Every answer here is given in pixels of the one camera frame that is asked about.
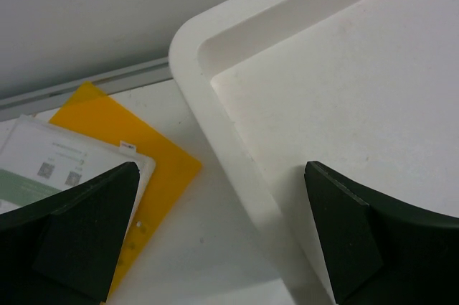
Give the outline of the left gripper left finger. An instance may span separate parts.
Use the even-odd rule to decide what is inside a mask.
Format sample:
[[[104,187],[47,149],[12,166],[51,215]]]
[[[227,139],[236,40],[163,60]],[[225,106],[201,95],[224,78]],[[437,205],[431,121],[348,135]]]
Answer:
[[[1,215],[1,303],[106,301],[139,181],[125,162]]]

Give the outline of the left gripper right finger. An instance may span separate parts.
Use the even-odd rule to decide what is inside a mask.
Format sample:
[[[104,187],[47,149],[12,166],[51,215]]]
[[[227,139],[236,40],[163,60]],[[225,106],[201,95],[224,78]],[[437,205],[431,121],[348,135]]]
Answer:
[[[458,219],[319,161],[304,179],[336,304],[457,304]]]

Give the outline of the white printed booklet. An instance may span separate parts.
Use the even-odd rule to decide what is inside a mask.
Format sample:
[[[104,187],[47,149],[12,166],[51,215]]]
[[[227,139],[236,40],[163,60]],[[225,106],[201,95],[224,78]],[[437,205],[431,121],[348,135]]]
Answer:
[[[1,213],[76,187],[125,162],[135,163],[140,173],[136,209],[156,168],[154,159],[124,141],[112,145],[20,116],[1,141]]]

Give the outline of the yellow folder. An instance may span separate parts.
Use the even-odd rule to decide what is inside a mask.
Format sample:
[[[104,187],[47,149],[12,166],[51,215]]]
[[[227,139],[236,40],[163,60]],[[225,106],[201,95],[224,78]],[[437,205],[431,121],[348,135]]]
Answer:
[[[139,164],[139,194],[110,286],[114,291],[202,164],[92,83],[83,83],[49,122],[108,143]]]

